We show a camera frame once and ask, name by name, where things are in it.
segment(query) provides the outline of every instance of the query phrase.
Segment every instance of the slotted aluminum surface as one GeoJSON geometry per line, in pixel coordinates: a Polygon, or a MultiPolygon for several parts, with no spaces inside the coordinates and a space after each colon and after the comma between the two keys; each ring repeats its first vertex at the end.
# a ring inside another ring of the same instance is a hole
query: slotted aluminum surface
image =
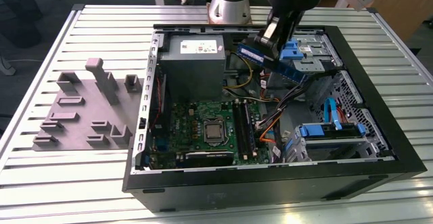
{"type": "MultiPolygon", "coordinates": [[[[252,8],[265,24],[269,7],[252,8]]],[[[34,152],[32,139],[59,90],[62,71],[85,70],[89,57],[105,60],[117,78],[143,77],[153,25],[206,23],[205,7],[86,6],[73,12],[0,142],[0,223],[79,223],[133,220],[153,223],[359,223],[429,221],[433,217],[433,88],[425,69],[409,55],[381,18],[368,11],[317,8],[302,24],[337,25],[429,169],[361,196],[213,211],[151,213],[122,193],[127,151],[34,152]]],[[[81,71],[81,76],[90,74],[81,71]]]]}

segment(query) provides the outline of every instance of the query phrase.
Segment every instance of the blue cable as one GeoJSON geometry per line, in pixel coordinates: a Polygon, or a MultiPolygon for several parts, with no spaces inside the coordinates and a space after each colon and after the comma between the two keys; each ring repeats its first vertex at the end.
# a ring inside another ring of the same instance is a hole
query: blue cable
{"type": "Polygon", "coordinates": [[[328,111],[329,107],[332,107],[333,123],[336,125],[337,130],[341,130],[342,127],[341,127],[340,120],[338,120],[337,103],[332,97],[326,98],[325,106],[324,106],[324,121],[326,123],[332,121],[330,116],[329,116],[329,111],[328,111]]]}

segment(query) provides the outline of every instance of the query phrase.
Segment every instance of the motherboard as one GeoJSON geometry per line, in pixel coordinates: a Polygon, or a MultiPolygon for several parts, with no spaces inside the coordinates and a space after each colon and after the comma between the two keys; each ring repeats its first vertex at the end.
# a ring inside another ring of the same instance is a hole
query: motherboard
{"type": "Polygon", "coordinates": [[[170,135],[154,139],[154,169],[269,163],[268,147],[248,127],[260,119],[257,102],[173,103],[170,135]],[[193,158],[199,166],[185,165],[193,158]]]}

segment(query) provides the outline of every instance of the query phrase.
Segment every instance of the power supply label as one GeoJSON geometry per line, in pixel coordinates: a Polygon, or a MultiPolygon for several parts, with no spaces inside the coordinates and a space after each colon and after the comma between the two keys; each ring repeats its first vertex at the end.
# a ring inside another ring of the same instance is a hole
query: power supply label
{"type": "Polygon", "coordinates": [[[218,53],[217,40],[183,40],[181,42],[181,53],[218,53]]]}

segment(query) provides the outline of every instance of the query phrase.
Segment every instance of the green motherboard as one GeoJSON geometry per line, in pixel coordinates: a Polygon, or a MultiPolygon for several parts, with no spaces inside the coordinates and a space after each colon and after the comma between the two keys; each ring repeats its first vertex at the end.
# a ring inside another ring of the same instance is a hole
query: green motherboard
{"type": "MultiPolygon", "coordinates": [[[[260,110],[257,102],[248,104],[250,120],[254,123],[260,120],[260,110]]],[[[157,161],[157,169],[174,169],[177,165],[177,153],[216,151],[233,152],[233,165],[252,165],[269,163],[269,153],[265,144],[257,144],[257,156],[245,159],[238,154],[238,141],[236,133],[236,121],[233,114],[233,102],[195,102],[195,103],[173,103],[171,120],[170,120],[170,136],[167,139],[157,139],[157,149],[163,147],[163,151],[158,151],[154,157],[157,161]],[[209,142],[210,131],[205,126],[212,124],[222,125],[224,133],[221,142],[209,142]]]]}

